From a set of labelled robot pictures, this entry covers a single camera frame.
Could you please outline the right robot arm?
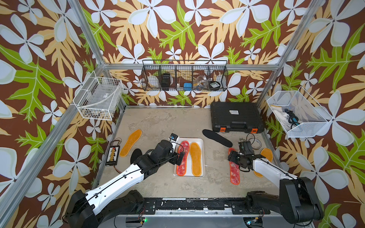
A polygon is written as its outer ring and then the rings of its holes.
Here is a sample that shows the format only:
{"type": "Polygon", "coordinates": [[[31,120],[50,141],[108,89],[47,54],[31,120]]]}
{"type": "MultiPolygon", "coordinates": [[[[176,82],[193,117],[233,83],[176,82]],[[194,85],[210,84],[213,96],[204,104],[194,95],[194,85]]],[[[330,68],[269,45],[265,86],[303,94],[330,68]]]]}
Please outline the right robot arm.
{"type": "Polygon", "coordinates": [[[239,148],[238,152],[234,149],[229,152],[228,161],[237,165],[241,172],[255,171],[263,175],[279,189],[278,195],[264,191],[248,192],[244,200],[248,212],[274,211],[290,224],[312,223],[324,218],[319,197],[309,178],[290,174],[265,156],[254,154],[248,141],[239,142],[239,148]]]}

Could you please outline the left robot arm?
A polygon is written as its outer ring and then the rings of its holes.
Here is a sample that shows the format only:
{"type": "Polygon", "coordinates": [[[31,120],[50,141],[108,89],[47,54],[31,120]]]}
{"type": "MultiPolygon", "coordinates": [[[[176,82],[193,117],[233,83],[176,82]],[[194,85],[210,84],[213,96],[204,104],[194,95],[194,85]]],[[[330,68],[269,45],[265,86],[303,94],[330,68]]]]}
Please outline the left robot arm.
{"type": "Polygon", "coordinates": [[[140,149],[133,151],[130,166],[117,177],[93,190],[83,193],[77,191],[71,197],[62,220],[71,228],[97,228],[102,223],[122,214],[140,214],[144,207],[144,198],[137,191],[121,194],[155,174],[166,164],[180,165],[185,149],[175,141],[162,140],[155,149],[145,154],[140,149]]]}

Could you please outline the red white patterned insole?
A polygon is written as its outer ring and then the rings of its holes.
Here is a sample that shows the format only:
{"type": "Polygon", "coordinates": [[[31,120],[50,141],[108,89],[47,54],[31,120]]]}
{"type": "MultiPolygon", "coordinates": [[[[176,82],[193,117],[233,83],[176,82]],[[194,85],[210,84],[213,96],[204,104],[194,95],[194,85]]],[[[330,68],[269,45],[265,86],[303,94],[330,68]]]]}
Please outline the red white patterned insole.
{"type": "Polygon", "coordinates": [[[184,176],[186,174],[187,170],[187,156],[189,154],[190,144],[188,141],[182,141],[178,148],[178,153],[184,153],[184,156],[182,158],[182,162],[180,165],[176,168],[176,175],[178,176],[184,176]]]}

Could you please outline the black insole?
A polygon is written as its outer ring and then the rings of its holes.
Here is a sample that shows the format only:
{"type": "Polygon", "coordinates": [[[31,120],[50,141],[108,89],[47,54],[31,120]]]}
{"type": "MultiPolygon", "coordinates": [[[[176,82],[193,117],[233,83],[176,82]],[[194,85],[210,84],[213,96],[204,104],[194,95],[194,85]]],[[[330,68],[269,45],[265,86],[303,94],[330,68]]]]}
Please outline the black insole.
{"type": "Polygon", "coordinates": [[[224,138],[223,136],[212,130],[204,129],[202,130],[202,133],[208,139],[214,140],[215,142],[218,142],[225,147],[231,148],[233,146],[233,143],[230,140],[224,138]]]}
{"type": "Polygon", "coordinates": [[[142,156],[142,151],[138,148],[135,149],[131,155],[130,164],[133,164],[140,156],[142,156]]]}

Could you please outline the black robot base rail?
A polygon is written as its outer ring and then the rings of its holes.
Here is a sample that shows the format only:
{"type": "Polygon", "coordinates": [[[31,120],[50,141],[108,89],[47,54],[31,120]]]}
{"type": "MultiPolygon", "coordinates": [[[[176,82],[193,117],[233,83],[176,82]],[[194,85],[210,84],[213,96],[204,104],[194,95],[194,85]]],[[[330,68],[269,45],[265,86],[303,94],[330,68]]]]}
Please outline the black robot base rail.
{"type": "Polygon", "coordinates": [[[145,214],[157,211],[229,211],[234,215],[249,214],[244,198],[145,198],[145,214]]]}

